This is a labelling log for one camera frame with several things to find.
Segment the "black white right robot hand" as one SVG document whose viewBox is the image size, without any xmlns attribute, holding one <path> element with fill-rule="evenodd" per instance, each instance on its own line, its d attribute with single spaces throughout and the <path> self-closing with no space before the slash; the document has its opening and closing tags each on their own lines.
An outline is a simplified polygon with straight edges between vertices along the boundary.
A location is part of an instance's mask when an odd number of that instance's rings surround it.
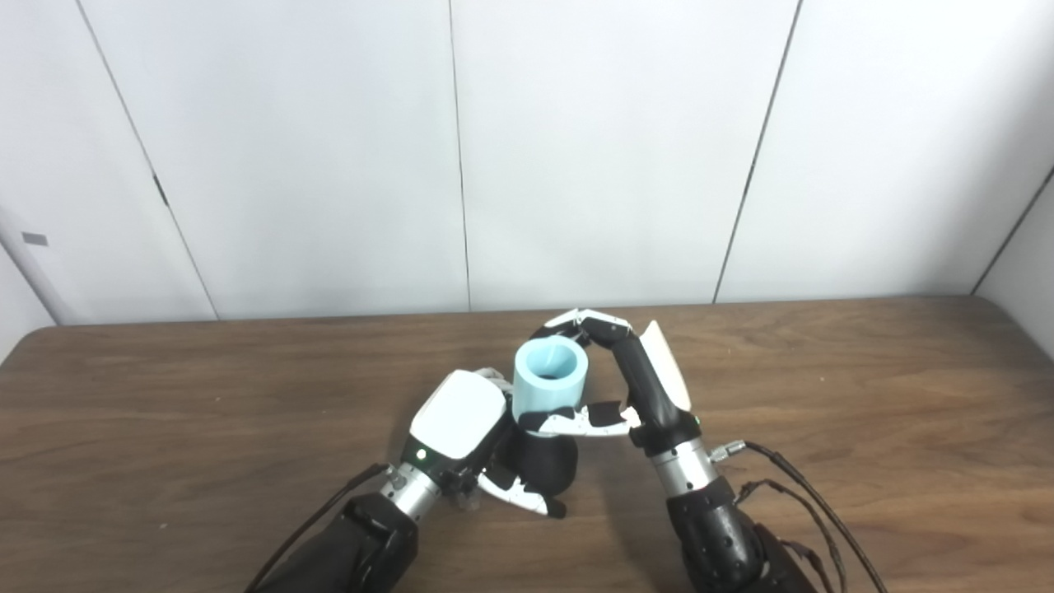
<svg viewBox="0 0 1054 593">
<path fill-rule="evenodd" d="M 627 386 L 627 398 L 583 404 L 585 349 L 611 352 Z M 688 387 L 669 342 L 656 320 L 637 333 L 628 320 L 596 309 L 575 308 L 539 327 L 526 343 L 530 353 L 546 345 L 570 347 L 570 372 L 542 379 L 518 356 L 511 410 L 513 420 L 539 437 L 629 436 L 647 455 L 669 453 L 701 436 Z"/>
</svg>

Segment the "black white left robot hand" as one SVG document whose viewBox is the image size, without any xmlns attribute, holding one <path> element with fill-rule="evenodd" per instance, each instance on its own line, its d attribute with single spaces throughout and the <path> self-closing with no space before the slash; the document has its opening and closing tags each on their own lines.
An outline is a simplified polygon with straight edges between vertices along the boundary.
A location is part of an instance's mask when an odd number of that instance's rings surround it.
<svg viewBox="0 0 1054 593">
<path fill-rule="evenodd" d="M 445 497 L 479 492 L 542 516 L 562 519 L 566 506 L 539 494 L 497 461 L 497 448 L 515 427 L 511 384 L 494 369 L 455 369 L 422 403 L 408 429 L 398 464 L 380 492 L 411 519 Z"/>
</svg>

